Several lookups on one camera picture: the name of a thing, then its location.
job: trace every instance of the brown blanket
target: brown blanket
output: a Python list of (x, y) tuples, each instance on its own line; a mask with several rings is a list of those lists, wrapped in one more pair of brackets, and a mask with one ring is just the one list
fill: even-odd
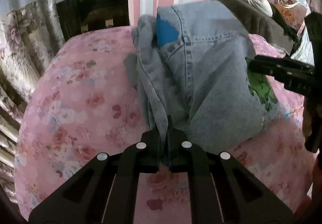
[(272, 18), (243, 0), (218, 1), (234, 13), (248, 33), (261, 35), (268, 43), (284, 48), (288, 55), (291, 53), (294, 41)]

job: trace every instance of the green patch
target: green patch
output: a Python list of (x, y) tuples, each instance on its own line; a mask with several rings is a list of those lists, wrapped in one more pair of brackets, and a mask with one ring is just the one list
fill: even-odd
[(89, 61), (89, 62), (86, 63), (86, 67), (87, 68), (91, 68), (91, 67), (93, 67), (95, 65), (96, 65), (96, 62), (94, 60), (91, 60), (91, 61)]
[(266, 75), (253, 73), (249, 69), (247, 70), (249, 80), (249, 92), (252, 96), (255, 95), (260, 99), (261, 104), (265, 105), (267, 111), (272, 110), (273, 105), (278, 103), (278, 100), (274, 94), (272, 87), (270, 86)]

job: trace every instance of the folded denim jeans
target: folded denim jeans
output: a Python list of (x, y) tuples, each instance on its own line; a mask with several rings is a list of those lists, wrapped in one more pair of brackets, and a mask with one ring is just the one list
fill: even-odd
[(167, 116), (218, 154), (262, 131), (280, 113), (265, 76), (251, 73), (247, 30), (219, 1), (159, 7), (132, 30), (143, 116), (165, 151)]

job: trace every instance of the floral curtain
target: floral curtain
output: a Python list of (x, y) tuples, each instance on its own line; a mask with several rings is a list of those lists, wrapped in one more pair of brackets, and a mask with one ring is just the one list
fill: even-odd
[(16, 202), (13, 172), (19, 128), (38, 79), (65, 43), (54, 0), (0, 17), (0, 184)]

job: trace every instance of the human hand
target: human hand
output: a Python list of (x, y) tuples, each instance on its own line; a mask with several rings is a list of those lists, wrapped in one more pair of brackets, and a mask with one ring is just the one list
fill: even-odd
[(316, 104), (312, 100), (304, 99), (302, 132), (307, 139), (312, 134), (312, 120), (318, 114), (322, 118), (322, 104)]

